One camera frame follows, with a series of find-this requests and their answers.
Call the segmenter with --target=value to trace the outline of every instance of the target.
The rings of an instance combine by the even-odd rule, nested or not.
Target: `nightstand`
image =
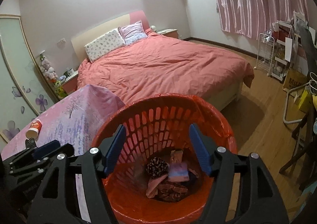
[[[61,84],[65,92],[70,95],[77,90],[78,70],[74,72],[70,77],[67,77],[65,82]]]
[[[158,34],[178,39],[177,29],[165,29],[157,32]]]

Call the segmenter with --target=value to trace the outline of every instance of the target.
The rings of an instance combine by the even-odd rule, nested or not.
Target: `wooden floor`
[[[208,43],[192,42],[216,47]],[[248,60],[253,67],[256,65],[255,58],[235,53]],[[243,85],[241,99],[229,104],[222,113],[234,131],[239,154],[249,155],[251,152],[257,152],[260,155],[279,188],[286,209],[290,209],[301,195],[298,189],[299,177],[302,177],[300,172],[305,156],[296,166],[289,168],[285,175],[279,174],[279,169],[291,158],[295,147],[291,131],[296,125],[286,127],[283,124],[285,99],[286,92],[282,90],[281,83],[267,77],[261,70],[255,70],[251,89]],[[290,99],[286,119],[294,120],[303,116]],[[236,207],[238,181],[239,178],[236,177],[229,209]]]

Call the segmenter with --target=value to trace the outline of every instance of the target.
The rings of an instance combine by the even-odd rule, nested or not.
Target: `pillow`
[[[92,42],[85,45],[85,50],[90,62],[94,62],[110,51],[125,46],[126,43],[120,35],[118,28],[105,33]]]
[[[143,30],[142,21],[137,21],[126,27],[118,27],[118,30],[126,42],[126,45],[147,37]]]

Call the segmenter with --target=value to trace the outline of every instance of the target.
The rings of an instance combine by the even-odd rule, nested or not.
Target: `red plastic basket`
[[[236,141],[225,117],[197,96],[165,94],[144,98],[117,111],[100,128],[92,141],[93,147],[111,137],[118,125],[126,127],[127,139],[115,171],[103,181],[118,220],[127,224],[181,224],[199,218],[213,178],[202,174],[196,193],[177,203],[168,203],[147,198],[147,180],[134,177],[136,161],[147,162],[152,154],[164,148],[189,149],[195,155],[188,136],[192,123],[197,123],[202,133],[212,137],[218,146],[237,153]]]

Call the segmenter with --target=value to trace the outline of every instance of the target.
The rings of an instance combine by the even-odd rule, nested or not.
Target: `metal screw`
[[[221,152],[221,153],[224,153],[224,152],[226,152],[226,148],[224,148],[224,147],[222,147],[222,146],[219,146],[219,147],[217,148],[217,151],[219,151],[219,152]]]
[[[258,158],[259,158],[259,154],[255,153],[255,152],[252,152],[252,153],[251,153],[251,157],[252,157],[253,159],[258,159]]]
[[[58,154],[58,156],[57,156],[57,159],[58,159],[58,160],[62,160],[62,159],[64,159],[64,158],[65,158],[65,154],[63,154],[63,153]]]
[[[96,147],[94,147],[94,148],[91,148],[89,152],[90,152],[91,154],[96,154],[98,151],[99,151],[99,149],[96,148]]]

